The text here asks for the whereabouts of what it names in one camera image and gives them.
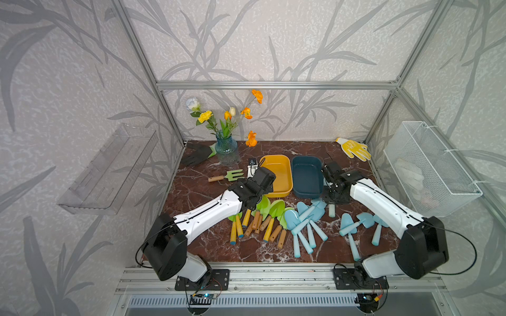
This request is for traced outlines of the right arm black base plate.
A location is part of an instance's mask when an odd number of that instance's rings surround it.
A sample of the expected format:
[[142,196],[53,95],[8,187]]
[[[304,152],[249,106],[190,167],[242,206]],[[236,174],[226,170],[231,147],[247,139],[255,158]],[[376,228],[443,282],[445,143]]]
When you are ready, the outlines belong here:
[[385,276],[373,279],[360,266],[346,267],[336,263],[332,270],[333,281],[337,290],[387,291],[390,286]]

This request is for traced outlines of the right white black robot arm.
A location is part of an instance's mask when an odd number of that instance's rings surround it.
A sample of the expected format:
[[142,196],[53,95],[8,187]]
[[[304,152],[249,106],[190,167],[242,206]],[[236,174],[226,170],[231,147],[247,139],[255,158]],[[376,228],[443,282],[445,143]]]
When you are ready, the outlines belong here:
[[361,269],[372,279],[405,274],[420,279],[449,261],[444,224],[426,218],[385,193],[359,171],[344,171],[334,161],[322,167],[328,183],[323,199],[330,204],[360,202],[385,222],[400,239],[396,250],[372,255]]

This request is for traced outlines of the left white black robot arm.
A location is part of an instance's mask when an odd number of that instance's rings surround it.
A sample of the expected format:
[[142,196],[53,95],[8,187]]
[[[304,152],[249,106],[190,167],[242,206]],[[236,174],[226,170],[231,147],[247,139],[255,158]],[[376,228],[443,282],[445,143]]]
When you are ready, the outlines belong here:
[[253,177],[237,180],[221,195],[192,211],[171,217],[161,214],[152,225],[139,250],[161,281],[174,276],[196,284],[209,283],[212,268],[204,259],[187,251],[197,237],[218,222],[253,210],[262,196],[273,191],[275,174],[257,168]]

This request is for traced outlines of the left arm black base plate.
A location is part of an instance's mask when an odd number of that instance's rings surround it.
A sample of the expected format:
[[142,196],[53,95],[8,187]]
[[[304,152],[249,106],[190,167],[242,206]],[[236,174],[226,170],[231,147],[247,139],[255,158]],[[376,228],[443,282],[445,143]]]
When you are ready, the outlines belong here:
[[193,282],[182,276],[178,276],[175,284],[176,291],[223,291],[227,290],[230,281],[230,270],[229,269],[212,269],[211,272],[207,272],[204,276]]

